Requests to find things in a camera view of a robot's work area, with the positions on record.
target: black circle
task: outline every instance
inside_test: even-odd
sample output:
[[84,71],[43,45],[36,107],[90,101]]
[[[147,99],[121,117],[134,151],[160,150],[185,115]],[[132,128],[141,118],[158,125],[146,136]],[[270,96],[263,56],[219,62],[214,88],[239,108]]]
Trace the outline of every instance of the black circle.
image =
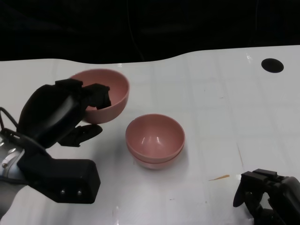
[[262,67],[270,73],[280,73],[285,68],[282,62],[276,59],[263,60]]

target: robotic hand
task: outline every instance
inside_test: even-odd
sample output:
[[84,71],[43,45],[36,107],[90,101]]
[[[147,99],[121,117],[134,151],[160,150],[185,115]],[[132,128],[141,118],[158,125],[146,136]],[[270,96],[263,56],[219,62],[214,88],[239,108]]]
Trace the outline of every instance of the robotic hand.
[[[260,204],[265,192],[272,210]],[[253,216],[254,225],[300,225],[300,183],[294,177],[262,169],[243,173],[233,206],[243,203]]]
[[54,159],[46,152],[56,142],[79,147],[102,132],[98,125],[76,125],[88,106],[111,105],[109,87],[67,79],[37,89],[24,106],[19,123],[0,108],[16,131],[4,127],[0,115],[0,220],[15,195],[28,185],[57,203],[93,203],[100,186],[96,165],[87,159]]

